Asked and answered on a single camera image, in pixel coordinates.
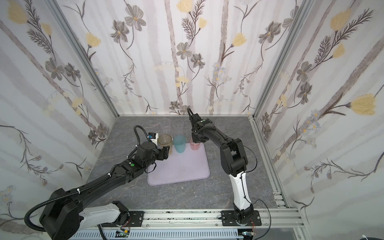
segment gray marble tabletop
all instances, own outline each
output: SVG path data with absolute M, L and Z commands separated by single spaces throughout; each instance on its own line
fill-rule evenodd
M 118 117 L 89 181 L 108 173 L 112 165 L 120 163 L 136 145 L 133 132 L 135 125 L 141 125 L 147 132 L 158 132 L 159 120 L 164 117 Z M 184 121 L 185 136 L 190 136 L 188 117 L 169 117 L 171 120 L 181 118 Z M 251 200 L 263 200 L 268 208 L 276 208 L 272 188 L 266 173 L 259 149 L 256 144 L 250 122 L 247 117 L 222 117 L 227 123 L 223 132 L 233 138 L 240 138 L 245 146 L 252 149 L 257 158 L 257 168 L 247 173 L 247 186 Z M 217 117 L 209 117 L 213 122 Z M 112 201 L 121 201 L 128 209 L 230 209 L 233 208 L 233 190 L 229 176 L 224 172 L 220 163 L 218 147 L 212 142 L 204 143 L 207 154 L 210 176 L 206 179 L 150 186 L 147 174 L 142 174 L 132 182 L 117 187 L 93 202 L 90 207 L 106 205 Z M 255 157 L 245 150 L 248 157 L 247 170 L 254 168 Z M 258 201 L 255 208 L 265 208 Z

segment teal cup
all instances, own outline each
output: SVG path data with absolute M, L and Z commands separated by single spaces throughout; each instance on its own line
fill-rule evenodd
M 176 152 L 183 153 L 185 151 L 186 138 L 183 135 L 177 135 L 173 138 L 173 144 L 175 145 Z

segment wall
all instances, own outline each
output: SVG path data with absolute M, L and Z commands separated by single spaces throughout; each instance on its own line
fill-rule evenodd
M 0 235 L 50 239 L 24 214 L 87 181 L 114 117 L 44 1 L 0 6 Z
M 313 240 L 383 238 L 384 3 L 315 1 L 257 116 Z
M 58 0 L 120 114 L 253 114 L 295 0 Z

